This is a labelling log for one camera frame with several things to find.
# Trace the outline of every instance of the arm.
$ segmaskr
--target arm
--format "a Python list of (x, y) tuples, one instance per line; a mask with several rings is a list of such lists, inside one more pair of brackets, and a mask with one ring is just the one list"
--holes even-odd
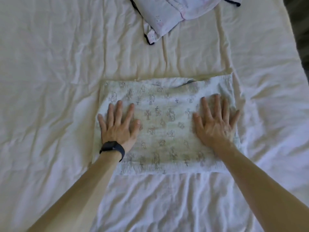
[[(107, 125), (102, 115), (98, 115), (102, 143), (117, 141), (126, 153), (133, 147), (140, 126), (140, 121), (136, 120), (133, 131), (129, 132), (133, 111), (134, 105), (131, 104), (126, 119), (121, 123), (122, 102), (118, 101), (115, 120), (112, 104), (108, 108)], [(102, 152), (98, 160), (28, 231), (89, 231), (109, 180), (121, 158), (118, 151)]]
[(309, 208), (240, 153), (232, 143), (239, 111), (229, 119), (229, 105), (215, 96), (214, 116), (202, 98), (204, 123), (194, 114), (197, 136), (213, 148), (237, 183), (265, 231), (309, 231)]

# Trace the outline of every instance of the bed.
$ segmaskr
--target bed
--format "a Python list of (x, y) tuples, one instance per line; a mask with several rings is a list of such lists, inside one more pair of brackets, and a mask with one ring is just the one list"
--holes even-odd
[[(87, 169), (103, 80), (233, 73), (243, 152), (309, 205), (309, 86), (282, 0), (220, 2), (155, 45), (129, 0), (0, 1), (0, 230)], [(91, 231), (258, 231), (229, 174), (113, 176)]]

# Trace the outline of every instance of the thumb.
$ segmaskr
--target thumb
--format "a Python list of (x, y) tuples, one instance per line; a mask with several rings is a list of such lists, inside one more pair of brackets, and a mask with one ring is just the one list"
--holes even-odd
[(133, 122), (133, 130), (131, 132), (131, 138), (133, 138), (134, 140), (137, 139), (140, 127), (141, 127), (141, 121), (140, 120), (135, 120)]

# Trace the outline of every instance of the forearm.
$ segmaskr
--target forearm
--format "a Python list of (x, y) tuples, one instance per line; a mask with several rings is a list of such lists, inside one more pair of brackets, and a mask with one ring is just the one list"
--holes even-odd
[(265, 231), (309, 231), (309, 209), (240, 153), (232, 143), (215, 150)]
[(103, 152), (29, 231), (89, 231), (120, 159), (117, 151)]

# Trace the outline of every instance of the black smartwatch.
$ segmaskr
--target black smartwatch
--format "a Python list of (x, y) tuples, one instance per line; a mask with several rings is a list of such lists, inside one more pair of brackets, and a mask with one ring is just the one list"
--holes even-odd
[(124, 148), (122, 147), (122, 145), (120, 145), (118, 142), (116, 141), (113, 141), (113, 142), (106, 142), (103, 144), (101, 150), (100, 150), (100, 154), (103, 152), (103, 151), (119, 151), (121, 153), (121, 160), (123, 159), (124, 155), (125, 155), (125, 150)]

